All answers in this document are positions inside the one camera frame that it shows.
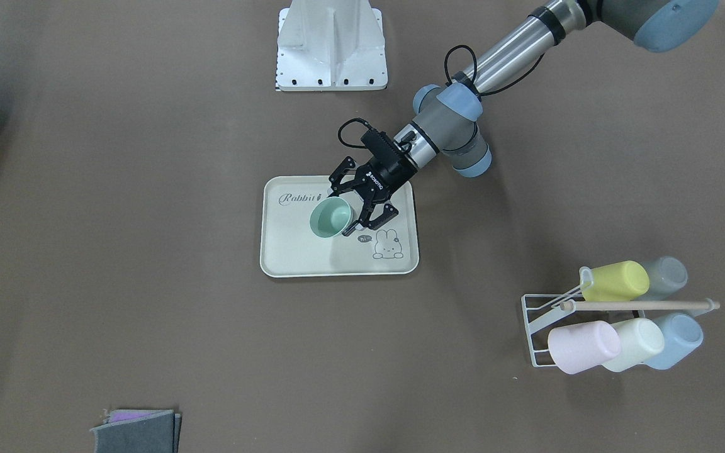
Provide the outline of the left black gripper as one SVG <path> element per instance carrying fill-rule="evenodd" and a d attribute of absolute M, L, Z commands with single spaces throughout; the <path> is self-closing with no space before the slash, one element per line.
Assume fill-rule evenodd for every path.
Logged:
<path fill-rule="evenodd" d="M 330 173 L 328 197 L 357 192 L 363 200 L 359 214 L 352 208 L 351 222 L 340 231 L 341 235 L 349 236 L 358 228 L 379 230 L 399 215 L 399 210 L 388 200 L 418 171 L 410 158 L 414 140 L 413 131 L 408 132 L 404 140 L 395 142 L 385 132 L 370 129 L 361 138 L 362 145 L 372 154 L 368 163 L 357 167 L 352 157 L 346 157 Z M 358 183 L 355 187 L 351 186 L 354 182 Z M 383 211 L 372 218 L 379 204 L 383 204 Z"/>

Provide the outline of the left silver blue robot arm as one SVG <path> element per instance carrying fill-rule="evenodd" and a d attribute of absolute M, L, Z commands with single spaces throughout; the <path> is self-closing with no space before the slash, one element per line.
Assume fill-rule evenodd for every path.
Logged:
<path fill-rule="evenodd" d="M 316 236 L 349 236 L 377 230 L 399 212 L 391 197 L 436 155 L 444 154 L 463 177 L 478 177 L 492 163 L 478 118 L 481 101 L 523 80 L 546 52 L 594 22 L 650 52 L 667 52 L 693 37 L 712 17 L 716 1 L 550 1 L 469 67 L 447 74 L 445 86 L 419 90 L 415 117 L 394 137 L 366 127 L 360 147 L 371 152 L 363 165 L 345 158 L 329 177 L 331 192 L 310 217 Z"/>

